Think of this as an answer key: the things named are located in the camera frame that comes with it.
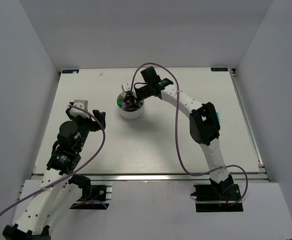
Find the green curved lego brick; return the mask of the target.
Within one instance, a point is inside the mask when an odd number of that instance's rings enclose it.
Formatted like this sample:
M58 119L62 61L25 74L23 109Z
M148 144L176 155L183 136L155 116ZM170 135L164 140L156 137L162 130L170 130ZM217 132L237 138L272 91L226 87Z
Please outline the green curved lego brick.
M117 101L117 105L119 108L121 108L121 109L123 108L123 102L121 100Z

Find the cyan lego brick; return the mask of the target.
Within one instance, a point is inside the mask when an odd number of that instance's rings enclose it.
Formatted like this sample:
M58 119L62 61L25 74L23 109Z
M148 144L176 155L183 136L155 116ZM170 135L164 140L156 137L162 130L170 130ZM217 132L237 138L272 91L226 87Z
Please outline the cyan lego brick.
M218 121L220 123L221 122L220 114L218 112L216 114L217 114Z

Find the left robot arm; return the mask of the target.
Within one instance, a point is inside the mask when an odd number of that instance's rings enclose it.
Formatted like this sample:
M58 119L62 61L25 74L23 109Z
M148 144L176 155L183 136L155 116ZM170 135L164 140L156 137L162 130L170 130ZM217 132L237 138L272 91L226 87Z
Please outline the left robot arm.
M7 225L7 240L49 240L66 211L91 187L77 167L90 132L104 131L105 112L89 113L73 103L66 110L69 120L59 127L47 169L30 204L13 225Z

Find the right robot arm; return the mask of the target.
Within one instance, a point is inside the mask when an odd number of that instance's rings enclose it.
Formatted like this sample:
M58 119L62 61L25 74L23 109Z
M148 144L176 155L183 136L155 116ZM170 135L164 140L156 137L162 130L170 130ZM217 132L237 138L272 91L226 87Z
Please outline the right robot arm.
M219 144L220 123L214 105L211 102L200 103L183 93L176 79L161 79L154 67L141 71L142 87L133 83L122 84L124 99L122 110L132 112L141 107L141 102L149 97L170 103L176 113L183 113L189 119L189 131L192 139L201 147L208 168L212 191L223 198L233 187L233 178L225 166Z

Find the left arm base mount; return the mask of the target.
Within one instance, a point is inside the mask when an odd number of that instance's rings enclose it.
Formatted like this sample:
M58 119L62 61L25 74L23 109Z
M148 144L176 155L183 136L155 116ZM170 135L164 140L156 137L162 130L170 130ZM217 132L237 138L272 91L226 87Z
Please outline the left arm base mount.
M108 184L91 183L91 180L83 175L75 174L69 181L75 185L81 194L80 198L72 204L72 210L106 210L109 206L112 186Z

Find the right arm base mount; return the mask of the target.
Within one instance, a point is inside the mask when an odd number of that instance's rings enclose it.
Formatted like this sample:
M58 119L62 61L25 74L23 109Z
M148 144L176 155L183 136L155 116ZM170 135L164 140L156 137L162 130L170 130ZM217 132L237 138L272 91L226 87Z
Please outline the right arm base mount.
M213 190L212 185L194 185L194 192L190 197L195 200L197 213L236 213L243 212L241 202L234 204L241 197L240 189L237 184L228 190L224 195L219 196Z

